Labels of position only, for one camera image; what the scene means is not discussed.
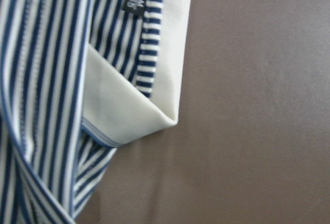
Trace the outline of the navy white striped polo shirt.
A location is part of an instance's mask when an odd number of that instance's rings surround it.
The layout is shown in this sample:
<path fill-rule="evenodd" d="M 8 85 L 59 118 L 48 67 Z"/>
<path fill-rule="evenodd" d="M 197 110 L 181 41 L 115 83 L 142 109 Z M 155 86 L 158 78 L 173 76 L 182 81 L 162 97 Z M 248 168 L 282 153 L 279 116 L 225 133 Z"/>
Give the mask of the navy white striped polo shirt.
<path fill-rule="evenodd" d="M 1 223 L 74 223 L 117 148 L 178 122 L 191 0 L 1 0 Z"/>

